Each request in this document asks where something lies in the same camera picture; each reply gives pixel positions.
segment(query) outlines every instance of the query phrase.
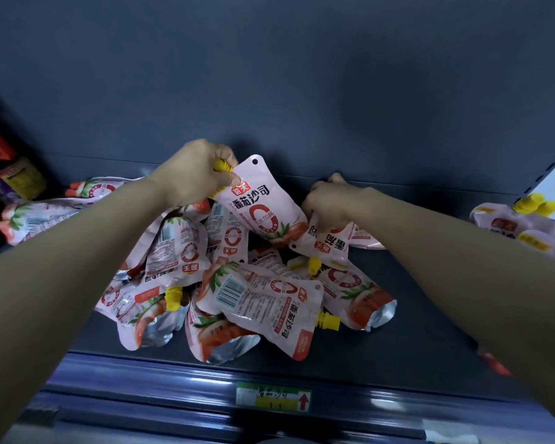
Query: price tag holder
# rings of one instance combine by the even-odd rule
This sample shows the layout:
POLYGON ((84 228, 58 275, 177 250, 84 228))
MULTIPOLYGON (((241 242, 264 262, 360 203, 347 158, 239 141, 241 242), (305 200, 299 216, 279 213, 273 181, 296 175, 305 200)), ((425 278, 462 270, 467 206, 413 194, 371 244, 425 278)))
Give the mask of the price tag holder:
POLYGON ((311 409, 312 390, 253 383, 237 383, 239 407, 263 410, 308 413, 311 409))

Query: yellow screw cap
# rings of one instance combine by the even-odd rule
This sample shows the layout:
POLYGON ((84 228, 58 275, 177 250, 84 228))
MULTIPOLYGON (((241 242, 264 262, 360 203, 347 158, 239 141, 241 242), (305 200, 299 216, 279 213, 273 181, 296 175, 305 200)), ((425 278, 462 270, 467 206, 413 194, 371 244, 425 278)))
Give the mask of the yellow screw cap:
POLYGON ((212 168, 215 171, 232 171, 233 168, 222 158, 217 158, 212 168))
POLYGON ((531 193, 515 203, 512 209, 518 213, 527 215, 534 212, 543 202, 545 202, 545 197, 542 193, 531 193))
POLYGON ((181 307, 181 299, 183 298, 182 286, 170 286, 164 292, 164 298, 167 301, 167 310, 175 311, 181 307))
POLYGON ((534 211, 542 216, 551 216, 555 213, 555 201, 545 201, 534 211))
POLYGON ((318 270, 321 268, 321 265, 323 263, 321 262, 320 258, 318 257, 311 257, 308 260, 308 273, 311 276, 316 276, 318 273, 318 270))
POLYGON ((317 327, 327 328, 329 330, 339 330, 339 324, 341 319, 339 316, 333 316, 332 314, 321 312, 318 314, 317 327))

